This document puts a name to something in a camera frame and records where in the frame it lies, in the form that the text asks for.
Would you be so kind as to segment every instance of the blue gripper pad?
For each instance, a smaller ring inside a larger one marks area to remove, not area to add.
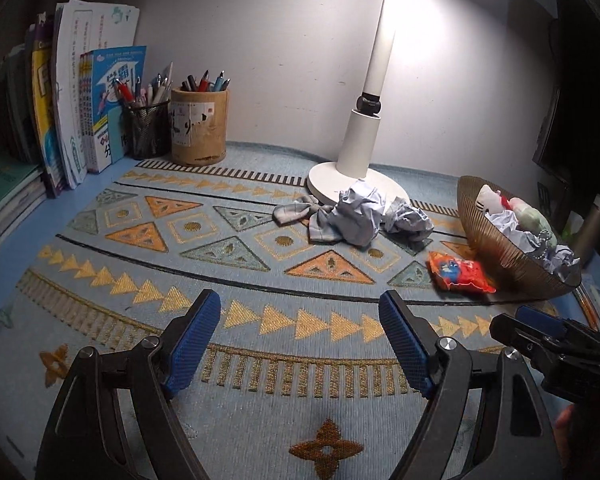
[[[520,323],[529,325],[531,328],[538,330],[538,332],[542,332],[555,339],[562,339],[567,333],[567,329],[565,329],[561,319],[540,312],[530,306],[520,306],[516,310],[516,319]]]
[[[430,399],[434,385],[429,376],[427,354],[386,292],[380,296],[378,315],[409,385],[419,390],[425,399]]]
[[[168,397],[174,397],[180,390],[189,386],[219,321],[220,296],[212,292],[200,306],[171,353],[171,373],[163,383]]]

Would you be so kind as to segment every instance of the blue book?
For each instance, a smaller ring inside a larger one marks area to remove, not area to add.
[[[80,56],[80,126],[87,170],[100,173],[120,160],[130,147],[114,80],[133,93],[136,78],[142,79],[145,46],[92,50]]]

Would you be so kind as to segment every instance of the bottle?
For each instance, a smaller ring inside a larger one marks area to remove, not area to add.
[[[593,250],[600,239],[600,195],[596,195],[591,210],[585,218],[584,224],[576,234],[576,240],[571,246],[573,252],[580,258],[580,265],[584,266],[593,256]]]

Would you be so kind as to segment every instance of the blue pen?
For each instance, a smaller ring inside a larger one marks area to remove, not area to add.
[[[222,72],[216,79],[216,82],[214,83],[214,90],[213,90],[214,92],[220,91],[220,88],[222,87],[222,78],[224,78],[224,70],[222,70]]]

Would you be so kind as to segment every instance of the metal screw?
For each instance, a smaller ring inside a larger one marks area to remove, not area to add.
[[[94,352],[95,348],[93,346],[85,346],[78,352],[78,357],[81,357],[82,359],[88,359],[89,357],[93,356]]]
[[[511,359],[512,361],[517,361],[520,359],[520,352],[518,352],[515,348],[511,346],[507,346],[504,349],[504,357]]]
[[[150,349],[150,348],[157,347],[159,342],[160,342],[160,339],[157,336],[149,335],[149,336],[145,337],[144,339],[142,339],[140,344],[144,348]]]
[[[438,344],[445,350],[453,350],[456,346],[458,346],[456,340],[451,339],[450,337],[441,337],[438,339]]]

